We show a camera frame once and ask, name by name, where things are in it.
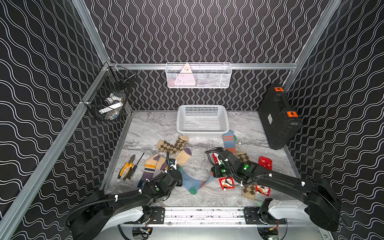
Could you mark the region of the blue orange striped sock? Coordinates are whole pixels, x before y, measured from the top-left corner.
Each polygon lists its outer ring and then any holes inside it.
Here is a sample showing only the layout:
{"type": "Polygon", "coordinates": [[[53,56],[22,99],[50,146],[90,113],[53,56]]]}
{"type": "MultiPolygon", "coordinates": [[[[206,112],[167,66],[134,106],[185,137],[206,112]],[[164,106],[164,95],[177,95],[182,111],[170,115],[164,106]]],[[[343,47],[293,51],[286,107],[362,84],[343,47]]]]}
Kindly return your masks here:
{"type": "Polygon", "coordinates": [[[228,131],[227,133],[223,134],[223,142],[225,150],[235,154],[237,152],[235,142],[237,138],[234,135],[233,131],[228,131]]]}

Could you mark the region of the blue sock green toe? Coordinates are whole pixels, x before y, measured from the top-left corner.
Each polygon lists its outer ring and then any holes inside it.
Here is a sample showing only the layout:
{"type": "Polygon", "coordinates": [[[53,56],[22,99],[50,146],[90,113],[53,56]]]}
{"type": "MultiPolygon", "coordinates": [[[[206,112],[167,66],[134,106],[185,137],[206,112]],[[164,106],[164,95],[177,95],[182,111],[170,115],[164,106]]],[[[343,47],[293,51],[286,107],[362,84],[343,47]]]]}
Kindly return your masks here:
{"type": "Polygon", "coordinates": [[[207,180],[197,180],[189,176],[182,167],[178,167],[178,171],[182,174],[183,187],[192,195],[195,195],[202,187],[214,180],[213,174],[210,174],[207,180]]]}

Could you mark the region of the white plastic basket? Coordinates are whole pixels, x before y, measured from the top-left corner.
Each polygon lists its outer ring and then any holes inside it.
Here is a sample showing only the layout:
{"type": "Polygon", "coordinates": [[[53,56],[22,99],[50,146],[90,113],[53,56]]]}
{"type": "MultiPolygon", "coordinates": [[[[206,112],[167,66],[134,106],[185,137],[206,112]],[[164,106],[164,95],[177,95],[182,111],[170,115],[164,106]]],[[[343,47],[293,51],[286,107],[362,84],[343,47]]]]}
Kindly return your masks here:
{"type": "Polygon", "coordinates": [[[187,137],[221,137],[230,130],[227,110],[221,105],[182,105],[177,131],[187,137]]]}

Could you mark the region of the cream purple striped sock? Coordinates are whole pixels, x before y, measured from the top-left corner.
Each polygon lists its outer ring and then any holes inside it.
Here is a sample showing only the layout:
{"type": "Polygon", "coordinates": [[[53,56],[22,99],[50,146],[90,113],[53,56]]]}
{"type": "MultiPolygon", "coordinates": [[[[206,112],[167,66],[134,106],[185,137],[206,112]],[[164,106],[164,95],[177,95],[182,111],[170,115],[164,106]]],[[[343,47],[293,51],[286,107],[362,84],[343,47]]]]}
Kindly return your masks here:
{"type": "Polygon", "coordinates": [[[183,166],[192,156],[192,151],[189,148],[184,148],[174,158],[169,158],[169,161],[165,161],[161,166],[161,171],[168,170],[168,164],[183,166]]]}

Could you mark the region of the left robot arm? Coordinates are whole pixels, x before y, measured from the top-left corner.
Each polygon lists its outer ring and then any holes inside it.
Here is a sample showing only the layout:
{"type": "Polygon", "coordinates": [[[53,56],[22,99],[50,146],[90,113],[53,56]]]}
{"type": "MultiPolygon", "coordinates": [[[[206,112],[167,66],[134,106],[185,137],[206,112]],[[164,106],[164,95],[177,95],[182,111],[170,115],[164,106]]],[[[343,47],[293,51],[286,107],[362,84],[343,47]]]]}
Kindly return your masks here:
{"type": "Polygon", "coordinates": [[[72,233],[75,240],[92,240],[114,216],[160,202],[182,184],[182,174],[171,169],[145,182],[135,191],[120,195],[106,195],[103,191],[97,191],[64,218],[64,227],[72,233]]]}

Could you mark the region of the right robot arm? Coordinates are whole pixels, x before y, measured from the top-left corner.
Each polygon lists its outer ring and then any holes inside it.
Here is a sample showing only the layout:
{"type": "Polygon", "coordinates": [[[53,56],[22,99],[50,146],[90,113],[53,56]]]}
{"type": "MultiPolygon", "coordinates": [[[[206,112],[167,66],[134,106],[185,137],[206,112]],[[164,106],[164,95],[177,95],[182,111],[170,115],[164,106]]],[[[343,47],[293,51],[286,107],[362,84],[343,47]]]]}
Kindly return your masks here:
{"type": "Polygon", "coordinates": [[[326,180],[303,180],[284,175],[249,160],[241,161],[223,148],[214,148],[205,154],[218,159],[217,163],[211,161],[215,178],[233,178],[243,187],[260,185],[277,190],[302,202],[304,213],[318,227],[330,232],[339,228],[342,202],[326,180]]]}

